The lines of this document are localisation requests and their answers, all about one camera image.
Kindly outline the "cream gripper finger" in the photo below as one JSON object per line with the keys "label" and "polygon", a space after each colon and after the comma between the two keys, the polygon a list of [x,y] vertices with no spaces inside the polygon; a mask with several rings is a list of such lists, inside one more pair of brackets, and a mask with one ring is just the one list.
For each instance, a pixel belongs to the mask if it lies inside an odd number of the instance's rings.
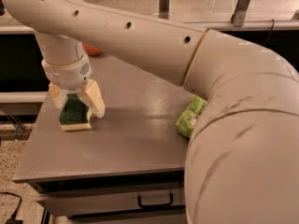
{"label": "cream gripper finger", "polygon": [[49,92],[54,102],[54,105],[58,109],[62,109],[67,101],[67,91],[56,86],[52,82],[49,84]]}
{"label": "cream gripper finger", "polygon": [[79,100],[91,109],[98,118],[105,115],[106,106],[95,80],[89,79],[78,93]]}

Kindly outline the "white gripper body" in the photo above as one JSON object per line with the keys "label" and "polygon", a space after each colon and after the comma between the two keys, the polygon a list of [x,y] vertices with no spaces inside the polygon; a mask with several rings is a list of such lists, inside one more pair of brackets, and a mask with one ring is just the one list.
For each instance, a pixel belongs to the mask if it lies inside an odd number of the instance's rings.
{"label": "white gripper body", "polygon": [[89,79],[92,68],[89,57],[83,53],[81,58],[64,63],[57,59],[53,61],[45,56],[42,66],[47,79],[61,89],[74,91],[83,86]]}

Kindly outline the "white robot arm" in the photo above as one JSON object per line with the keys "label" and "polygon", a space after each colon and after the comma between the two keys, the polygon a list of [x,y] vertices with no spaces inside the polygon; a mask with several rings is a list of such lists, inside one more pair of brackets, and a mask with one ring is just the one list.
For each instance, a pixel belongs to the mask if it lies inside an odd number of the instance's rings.
{"label": "white robot arm", "polygon": [[3,0],[66,35],[206,99],[188,146],[188,224],[299,224],[299,85],[274,51],[214,30],[85,3]]}

